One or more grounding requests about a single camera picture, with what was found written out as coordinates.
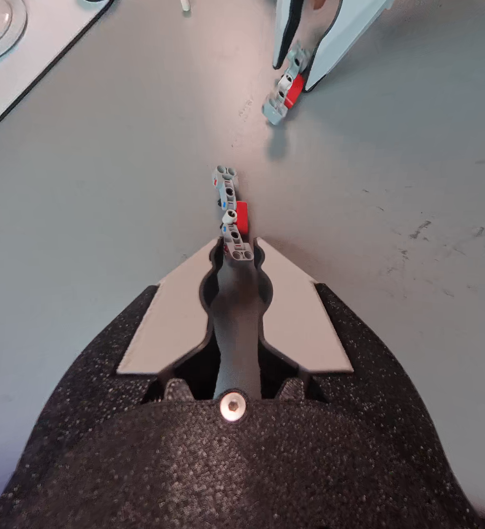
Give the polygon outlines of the grey red brick assembly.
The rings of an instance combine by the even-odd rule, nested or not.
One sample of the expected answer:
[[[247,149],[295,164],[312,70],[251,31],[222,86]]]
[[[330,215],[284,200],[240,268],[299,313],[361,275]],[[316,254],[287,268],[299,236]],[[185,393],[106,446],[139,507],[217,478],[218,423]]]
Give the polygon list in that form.
[[[248,204],[237,198],[237,171],[232,167],[217,165],[212,171],[212,184],[218,192],[218,206],[222,210],[221,235],[227,260],[247,263],[254,259],[248,242]]]
[[[304,86],[303,74],[309,59],[310,52],[299,42],[287,53],[287,68],[262,105],[262,114],[272,126],[279,125],[298,100]]]

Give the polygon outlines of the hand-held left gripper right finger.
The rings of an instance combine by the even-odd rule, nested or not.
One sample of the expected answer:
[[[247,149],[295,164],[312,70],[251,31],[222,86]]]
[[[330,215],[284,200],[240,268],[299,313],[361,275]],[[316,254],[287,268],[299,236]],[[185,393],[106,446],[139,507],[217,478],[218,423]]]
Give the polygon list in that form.
[[[352,373],[352,364],[338,337],[316,280],[262,237],[258,271],[265,282],[262,341],[304,374]]]

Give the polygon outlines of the grey desk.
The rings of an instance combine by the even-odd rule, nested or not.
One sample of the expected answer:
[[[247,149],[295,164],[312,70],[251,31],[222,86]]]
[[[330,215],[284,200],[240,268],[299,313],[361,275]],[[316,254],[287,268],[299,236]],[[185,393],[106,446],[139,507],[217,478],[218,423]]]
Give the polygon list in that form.
[[[274,4],[115,1],[0,123],[0,494],[69,365],[218,232],[326,283],[485,513],[485,1],[395,1],[279,127]]]

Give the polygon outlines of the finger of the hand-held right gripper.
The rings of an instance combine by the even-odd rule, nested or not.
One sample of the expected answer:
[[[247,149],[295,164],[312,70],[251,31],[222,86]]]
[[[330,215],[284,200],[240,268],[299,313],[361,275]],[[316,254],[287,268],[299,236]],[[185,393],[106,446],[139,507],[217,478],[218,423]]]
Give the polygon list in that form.
[[[310,92],[334,69],[362,34],[393,1],[340,1],[336,15],[315,47],[305,71],[304,92]]]
[[[273,68],[278,70],[292,45],[299,27],[304,1],[276,1]]]

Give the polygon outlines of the white book stand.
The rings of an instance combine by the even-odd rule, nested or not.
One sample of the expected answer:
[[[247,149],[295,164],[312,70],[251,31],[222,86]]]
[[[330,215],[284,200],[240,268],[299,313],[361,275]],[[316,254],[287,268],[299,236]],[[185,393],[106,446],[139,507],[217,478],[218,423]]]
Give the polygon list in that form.
[[[0,121],[112,1],[0,1]]]

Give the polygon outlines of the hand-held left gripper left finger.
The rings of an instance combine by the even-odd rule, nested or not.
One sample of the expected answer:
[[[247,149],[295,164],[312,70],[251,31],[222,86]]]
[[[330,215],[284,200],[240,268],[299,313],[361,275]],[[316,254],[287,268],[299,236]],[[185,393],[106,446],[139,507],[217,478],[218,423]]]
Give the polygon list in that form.
[[[217,237],[157,284],[117,374],[160,375],[206,346],[222,263],[223,243]]]

